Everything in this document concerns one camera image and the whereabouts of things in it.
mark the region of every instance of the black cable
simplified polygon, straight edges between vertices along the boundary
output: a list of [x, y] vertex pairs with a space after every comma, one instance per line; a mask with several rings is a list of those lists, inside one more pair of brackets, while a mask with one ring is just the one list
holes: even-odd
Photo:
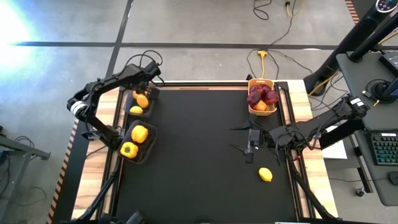
[[142, 63], [142, 58], [144, 58], [144, 56], [146, 55], [146, 53], [148, 52], [153, 52], [155, 54], [157, 54], [160, 57], [160, 63], [158, 63], [158, 66], [161, 66], [163, 64], [163, 57], [160, 55], [160, 53], [158, 53], [155, 50], [146, 50], [144, 51], [144, 53], [142, 53], [141, 58], [139, 59], [139, 66], [141, 67], [141, 63]]
[[[341, 102], [341, 106], [337, 109], [337, 111], [335, 111], [336, 114], [338, 114], [338, 113], [343, 109], [345, 103], [346, 103], [346, 100], [344, 99], [344, 100]], [[334, 114], [331, 115], [331, 116], [329, 116], [329, 117], [328, 117], [326, 120], [324, 120], [324, 121], [322, 122], [322, 124], [319, 126], [319, 128], [318, 128], [318, 130], [317, 130], [317, 133], [315, 134], [315, 139], [314, 139], [314, 141], [313, 141], [312, 148], [310, 148], [311, 150], [315, 149], [315, 144], [317, 143], [317, 137], [318, 137], [318, 135], [319, 135], [319, 133], [320, 133], [320, 131], [321, 131], [321, 128], [322, 128], [323, 125], [324, 125], [330, 118], [332, 118], [333, 116], [334, 116]]]
[[[326, 108], [326, 107], [327, 107], [327, 108], [330, 108], [330, 106], [331, 106], [333, 103], [335, 103], [336, 101], [340, 100], [341, 97], [343, 97], [343, 96], [345, 96], [345, 94], [347, 94], [348, 91], [346, 91], [346, 90], [341, 90], [341, 89], [336, 88], [336, 87], [334, 86], [334, 84], [336, 84], [336, 83], [337, 83], [338, 81], [340, 81], [342, 78], [343, 78], [343, 76], [339, 77], [339, 78], [336, 79], [334, 82], [333, 82], [333, 79], [331, 80], [330, 86], [326, 89], [325, 93], [324, 93], [323, 96], [322, 96], [322, 99], [320, 100], [320, 104], [314, 106], [313, 108], [311, 108], [312, 111], [322, 110], [322, 109], [324, 109], [324, 108]], [[328, 91], [330, 90], [330, 88], [334, 88], [334, 89], [336, 89], [336, 90], [343, 91], [344, 93], [343, 93], [341, 96], [339, 96], [335, 101], [333, 101], [333, 102], [331, 102], [330, 104], [326, 105], [326, 104], [323, 102], [323, 99], [325, 98], [325, 96], [326, 96], [326, 94], [328, 93]]]
[[268, 54], [269, 54], [269, 56], [271, 56], [271, 58], [273, 59], [273, 61], [274, 61], [274, 63], [275, 63], [275, 65], [276, 65], [276, 77], [275, 77], [275, 80], [278, 80], [278, 75], [279, 75], [279, 65], [278, 65], [278, 63], [276, 62], [276, 60], [275, 60], [275, 58], [268, 52]]
[[278, 150], [279, 139], [280, 139], [280, 137], [285, 136], [285, 135], [286, 134], [281, 134], [280, 136], [278, 136], [278, 138], [276, 139], [276, 142], [275, 142], [275, 155], [276, 155], [276, 161], [278, 162], [279, 167], [280, 167], [279, 150]]
[[94, 151], [90, 152], [89, 154], [87, 154], [86, 159], [87, 159], [89, 156], [91, 156], [92, 154], [94, 154], [94, 153], [96, 153], [96, 152], [98, 152], [98, 151], [104, 149], [105, 147], [106, 147], [106, 146], [103, 146], [103, 147], [101, 147], [101, 148], [99, 148], [99, 149], [95, 149]]
[[284, 57], [286, 57], [286, 58], [288, 58], [289, 60], [292, 60], [293, 62], [295, 62], [295, 63], [296, 63], [297, 65], [299, 65], [300, 67], [302, 67], [302, 68], [308, 70], [308, 71], [310, 72], [310, 74], [313, 73], [311, 69], [307, 68], [306, 66], [302, 65], [302, 64], [299, 63], [298, 61], [294, 60], [294, 58], [292, 58], [292, 57], [290, 57], [290, 56], [288, 56], [288, 55], [286, 55], [286, 54], [283, 54], [282, 52], [280, 52], [280, 51], [278, 51], [278, 50], [268, 50], [268, 51], [280, 53], [280, 54], [283, 55]]
[[23, 140], [28, 141], [30, 147], [35, 147], [35, 144], [33, 143], [33, 141], [30, 140], [30, 138], [28, 138], [28, 137], [26, 137], [26, 136], [19, 136], [19, 137], [16, 137], [16, 138], [15, 138], [15, 141], [16, 141], [16, 142], [20, 142], [20, 141], [23, 141]]
[[[378, 180], [386, 180], [388, 178], [380, 178], [380, 179], [375, 179], [375, 180], [365, 180], [365, 181], [378, 181]], [[343, 179], [339, 179], [339, 178], [329, 178], [329, 180], [340, 180], [343, 182], [347, 182], [347, 183], [352, 183], [352, 182], [362, 182], [362, 180], [343, 180]]]
[[18, 206], [21, 206], [21, 207], [28, 207], [28, 206], [31, 206], [31, 205], [34, 205], [34, 204], [36, 204], [36, 203], [39, 203], [39, 202], [41, 202], [41, 201], [44, 201], [46, 198], [47, 198], [47, 194], [45, 193], [45, 191], [43, 190], [43, 189], [41, 189], [40, 187], [32, 187], [31, 189], [38, 189], [38, 190], [40, 190], [41, 192], [43, 192], [43, 197], [42, 198], [40, 198], [40, 199], [38, 199], [38, 200], [35, 200], [35, 201], [33, 201], [33, 202], [29, 202], [29, 203], [20, 203], [20, 202], [14, 202], [14, 201], [10, 201], [10, 203], [13, 203], [14, 205], [18, 205]]
[[292, 130], [293, 133], [298, 133], [299, 135], [301, 135], [301, 137], [304, 139], [305, 144], [308, 146], [309, 149], [316, 149], [316, 147], [313, 147], [310, 145], [310, 142], [308, 141], [308, 139], [303, 135], [303, 133], [301, 133], [300, 131], [297, 130]]
[[[292, 13], [294, 12], [294, 7], [295, 7], [295, 5], [296, 5], [296, 0], [294, 0], [294, 2], [293, 2]], [[286, 32], [284, 35], [282, 35], [281, 37], [279, 37], [278, 39], [276, 39], [275, 41], [273, 41], [271, 44], [269, 44], [269, 45], [268, 45], [265, 49], [263, 49], [263, 50], [265, 50], [266, 52], [268, 52], [268, 48], [269, 48], [269, 47], [271, 47], [272, 45], [274, 45], [276, 42], [282, 40], [287, 34], [289, 34], [290, 29], [292, 28], [292, 23], [293, 23], [293, 17], [290, 18], [290, 21], [289, 21], [289, 28], [287, 29], [287, 32]], [[251, 73], [253, 74], [254, 78], [257, 78], [256, 74], [254, 74], [254, 71], [253, 71], [252, 66], [251, 66], [251, 64], [250, 64], [250, 61], [249, 61], [249, 57], [250, 57], [251, 53], [252, 53], [253, 51], [255, 51], [255, 50], [262, 50], [262, 49], [253, 49], [253, 50], [251, 50], [251, 51], [249, 52], [248, 56], [246, 57], [246, 61], [247, 61], [248, 64], [249, 64], [250, 71], [251, 71]], [[279, 74], [279, 66], [278, 66], [276, 60], [273, 58], [273, 56], [272, 56], [269, 52], [268, 52], [268, 54], [272, 57], [272, 59], [274, 60], [276, 66], [277, 66], [277, 75], [276, 75], [276, 77], [278, 77], [278, 74]]]
[[[371, 83], [374, 83], [375, 81], [380, 81], [378, 83], [375, 83], [370, 89], [369, 86]], [[372, 96], [370, 98], [372, 98], [373, 100], [379, 100], [380, 103], [385, 103], [385, 104], [389, 104], [389, 103], [393, 103], [395, 102], [395, 98], [393, 97], [383, 97], [384, 91], [386, 90], [386, 88], [384, 86], [389, 86], [391, 84], [391, 82], [387, 81], [387, 80], [383, 80], [383, 79], [374, 79], [371, 80], [370, 82], [368, 82], [368, 84], [366, 84], [366, 88], [365, 90], [369, 93], [372, 94]]]
[[7, 182], [6, 182], [6, 185], [4, 186], [4, 188], [1, 190], [0, 198], [2, 198], [2, 195], [3, 195], [4, 192], [6, 191], [8, 185], [9, 185], [9, 183], [10, 183], [10, 178], [11, 178], [11, 173], [10, 173], [10, 165], [11, 165], [10, 155], [7, 154], [6, 157], [7, 157], [8, 165], [7, 165], [6, 171], [4, 171], [4, 173], [3, 173], [3, 175], [2, 175], [2, 179], [1, 179], [1, 180], [4, 180], [4, 176], [7, 174]]
[[[259, 1], [259, 0], [253, 0], [253, 13], [254, 13], [254, 15], [256, 15], [257, 18], [259, 18], [259, 19], [261, 19], [263, 21], [267, 21], [269, 19], [268, 13], [266, 13], [264, 10], [259, 9], [259, 8], [264, 7], [264, 6], [269, 6], [272, 3], [272, 0], [265, 0], [265, 1], [269, 1], [269, 3], [265, 3], [265, 4], [262, 4], [262, 5], [259, 5], [259, 6], [256, 6], [256, 1]], [[265, 15], [265, 17], [259, 16], [257, 14], [257, 12], [263, 13]]]
[[308, 96], [308, 97], [311, 98], [311, 99], [313, 99], [313, 100], [317, 100], [318, 102], [320, 102], [321, 105], [325, 105], [327, 108], [329, 108], [329, 110], [331, 109], [329, 105], [327, 105], [326, 103], [324, 103], [324, 102], [322, 102], [322, 101], [316, 99], [315, 97], [313, 97], [313, 96]]
[[36, 158], [37, 158], [37, 156], [34, 155], [32, 158], [29, 159], [29, 161], [32, 161], [32, 160], [34, 160], [34, 159], [36, 159]]

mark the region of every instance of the desk leg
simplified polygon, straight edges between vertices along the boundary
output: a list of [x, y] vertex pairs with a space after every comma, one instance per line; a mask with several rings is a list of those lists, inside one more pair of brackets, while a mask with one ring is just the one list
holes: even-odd
[[345, 122], [344, 124], [339, 125], [334, 130], [322, 134], [319, 139], [319, 143], [322, 149], [326, 149], [328, 146], [352, 135], [357, 130], [363, 130], [364, 126], [362, 121], [359, 120], [350, 120]]
[[362, 180], [364, 191], [368, 194], [373, 193], [373, 188], [368, 181], [368, 180], [371, 180], [371, 178], [368, 177], [368, 175], [366, 175], [366, 173], [364, 171], [365, 164], [362, 162], [362, 159], [361, 159], [361, 156], [362, 156], [361, 150], [359, 149], [359, 147], [355, 147], [354, 152], [355, 152], [356, 157], [358, 158], [359, 167], [357, 168], [357, 170], [359, 173], [359, 177]]
[[39, 156], [44, 160], [49, 159], [50, 154], [51, 154], [48, 152], [41, 151], [40, 149], [36, 149], [36, 148], [30, 147], [30, 146], [27, 146], [25, 144], [19, 143], [17, 141], [10, 140], [4, 136], [0, 136], [0, 146], [6, 147], [6, 148], [12, 149], [12, 150], [29, 152], [32, 155]]

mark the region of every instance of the black table surface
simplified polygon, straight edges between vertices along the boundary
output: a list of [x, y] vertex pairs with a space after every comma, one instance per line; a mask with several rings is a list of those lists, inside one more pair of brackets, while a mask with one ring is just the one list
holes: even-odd
[[396, 166], [376, 166], [372, 158], [372, 152], [366, 139], [366, 131], [356, 131], [354, 133], [361, 149], [366, 166], [372, 177], [374, 186], [379, 194], [380, 201], [385, 206], [398, 205], [398, 186], [393, 185], [388, 179], [388, 173], [398, 171]]
[[352, 95], [359, 97], [371, 109], [362, 119], [367, 130], [396, 130], [398, 129], [398, 100], [391, 104], [378, 104], [373, 107], [374, 101], [366, 98], [362, 91], [374, 79], [380, 78], [393, 81], [395, 76], [379, 61], [380, 53], [370, 53], [363, 56], [362, 61], [354, 63], [346, 54], [337, 55], [336, 59], [343, 72], [348, 88]]
[[[123, 162], [116, 216], [143, 211], [152, 223], [292, 222], [294, 200], [285, 157], [282, 166], [265, 149], [246, 164], [235, 144], [248, 144], [247, 91], [165, 90], [148, 123], [158, 138], [144, 165]], [[259, 118], [265, 129], [281, 125], [278, 112]], [[258, 175], [273, 173], [272, 182]]]

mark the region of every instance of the desk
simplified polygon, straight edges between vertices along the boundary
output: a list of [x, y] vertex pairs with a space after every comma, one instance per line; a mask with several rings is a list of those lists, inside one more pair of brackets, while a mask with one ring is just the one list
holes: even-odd
[[370, 53], [363, 56], [362, 61], [354, 63], [350, 61], [346, 54], [336, 56], [341, 72], [347, 82], [352, 95], [359, 97], [363, 103], [369, 105], [371, 109], [362, 119], [365, 128], [369, 131], [396, 130], [398, 129], [398, 101], [386, 105], [378, 104], [373, 107], [373, 100], [366, 98], [362, 91], [366, 85], [374, 79], [380, 78], [393, 81], [395, 76], [379, 62], [380, 53]]
[[[336, 57], [351, 94], [359, 97], [363, 103], [371, 107], [367, 115], [362, 119], [364, 127], [369, 131], [398, 129], [398, 119], [396, 119], [398, 102], [389, 105], [378, 104], [373, 107], [374, 102], [362, 94], [362, 91], [371, 80], [380, 78], [391, 81], [395, 78], [379, 61], [380, 57], [380, 53], [366, 54], [359, 63], [351, 62], [346, 54], [339, 54]], [[358, 146], [372, 179], [385, 178], [389, 172], [398, 171], [398, 167], [375, 166], [366, 141], [365, 132], [356, 131], [354, 135], [358, 140]], [[392, 185], [389, 180], [378, 180], [374, 182], [374, 185], [381, 202], [385, 206], [398, 205], [398, 196], [395, 193], [398, 190], [398, 186]]]
[[[227, 90], [228, 87], [215, 87], [220, 90]], [[289, 80], [290, 97], [292, 100], [293, 111], [296, 121], [305, 121], [312, 117], [312, 113], [309, 107], [307, 94], [305, 92], [305, 87], [302, 80]], [[101, 97], [101, 103], [97, 110], [97, 116], [105, 124], [112, 124], [114, 108], [116, 107], [116, 100], [118, 98], [118, 91], [114, 90]], [[119, 115], [119, 125], [123, 123], [123, 112]], [[88, 152], [91, 152], [101, 144], [98, 142], [91, 142], [88, 147]], [[333, 194], [331, 192], [330, 183], [328, 180], [325, 163], [323, 161], [322, 152], [318, 150], [309, 151], [304, 150], [303, 157], [305, 159], [305, 165], [308, 175], [308, 180], [311, 189], [321, 201], [321, 203], [326, 207], [326, 209], [337, 216], [337, 211], [335, 203], [333, 200]], [[83, 173], [80, 180], [79, 190], [76, 196], [75, 206], [73, 209], [73, 218], [79, 217], [86, 209], [86, 207], [93, 201], [95, 195], [98, 193], [101, 185], [101, 180], [103, 177], [104, 163], [106, 159], [106, 151], [93, 154], [89, 157], [84, 165]], [[306, 199], [303, 192], [300, 190], [300, 200], [303, 209], [307, 207]], [[104, 211], [108, 211], [109, 208], [109, 193], [105, 200]], [[303, 211], [304, 215], [308, 216], [308, 211]]]
[[[368, 140], [366, 138], [366, 131], [356, 131], [355, 138], [358, 142], [359, 148], [363, 155], [363, 158], [368, 167], [369, 173], [372, 180], [381, 178], [388, 178], [388, 173], [392, 171], [398, 171], [397, 167], [394, 166], [376, 166], [371, 155], [371, 149], [368, 146]], [[398, 186], [390, 183], [388, 179], [377, 180], [373, 182], [380, 201], [385, 206], [396, 206], [398, 205]]]

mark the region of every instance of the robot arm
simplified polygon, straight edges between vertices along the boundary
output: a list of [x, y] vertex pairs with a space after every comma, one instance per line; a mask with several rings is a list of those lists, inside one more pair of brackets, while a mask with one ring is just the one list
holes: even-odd
[[293, 159], [291, 153], [287, 151], [293, 149], [302, 151], [307, 146], [312, 150], [315, 143], [313, 146], [310, 146], [309, 141], [311, 141], [314, 136], [318, 136], [322, 131], [326, 130], [327, 127], [341, 120], [361, 119], [366, 116], [366, 112], [369, 109], [370, 107], [365, 105], [359, 98], [348, 95], [343, 97], [332, 109], [315, 118], [305, 122], [281, 126], [268, 133], [268, 146], [275, 147], [276, 154], [279, 153], [279, 150], [284, 150], [286, 152], [292, 177], [301, 186], [306, 197], [309, 198], [312, 205], [325, 220], [336, 220], [336, 218], [328, 213], [313, 194], [308, 184], [305, 183], [298, 172], [294, 164], [295, 159]]
[[100, 96], [120, 86], [127, 89], [135, 88], [138, 93], [144, 92], [148, 83], [157, 75], [160, 75], [160, 69], [154, 61], [145, 68], [134, 64], [127, 65], [120, 73], [88, 83], [68, 100], [67, 108], [80, 121], [97, 129], [99, 138], [109, 148], [116, 149], [121, 141], [119, 133], [112, 127], [106, 126], [95, 116]]

